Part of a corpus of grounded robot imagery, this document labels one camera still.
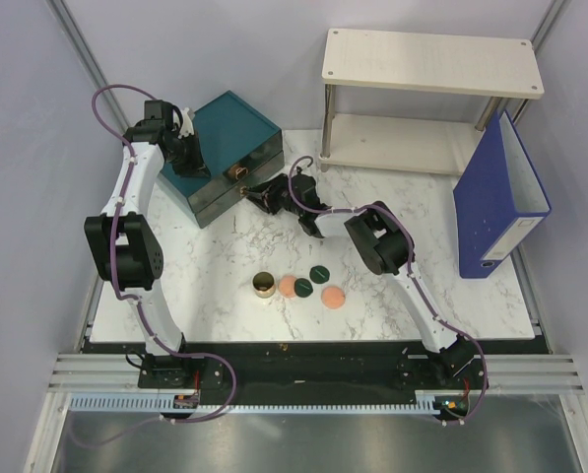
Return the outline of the teal drawer organizer box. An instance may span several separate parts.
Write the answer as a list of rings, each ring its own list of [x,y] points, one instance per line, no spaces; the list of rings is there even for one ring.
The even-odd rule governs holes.
[[[243,187],[282,171],[283,133],[232,91],[199,108],[193,123],[211,176],[180,177],[166,165],[160,180],[164,192],[204,229],[242,199]]]

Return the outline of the gold round jar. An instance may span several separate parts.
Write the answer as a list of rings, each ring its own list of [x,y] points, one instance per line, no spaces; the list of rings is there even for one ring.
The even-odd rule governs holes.
[[[276,291],[276,279],[267,271],[256,273],[251,283],[255,295],[261,299],[271,298]]]

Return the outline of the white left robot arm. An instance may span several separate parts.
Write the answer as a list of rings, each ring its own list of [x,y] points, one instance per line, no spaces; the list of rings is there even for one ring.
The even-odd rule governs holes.
[[[120,135],[122,166],[109,200],[84,232],[99,276],[130,305],[145,337],[136,367],[142,388],[196,388],[199,372],[180,355],[184,336],[163,294],[163,250],[147,213],[163,167],[181,176],[207,177],[191,109],[148,99],[144,117]]]

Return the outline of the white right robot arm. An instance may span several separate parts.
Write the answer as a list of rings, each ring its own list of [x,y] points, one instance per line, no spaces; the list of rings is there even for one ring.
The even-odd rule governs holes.
[[[267,214],[287,211],[296,215],[311,237],[348,237],[371,273],[391,279],[431,359],[431,380],[448,388],[464,377],[474,347],[467,335],[443,319],[421,274],[411,234],[383,202],[350,209],[330,207],[321,202],[315,179],[302,169],[294,176],[281,173],[244,187],[241,195]]]

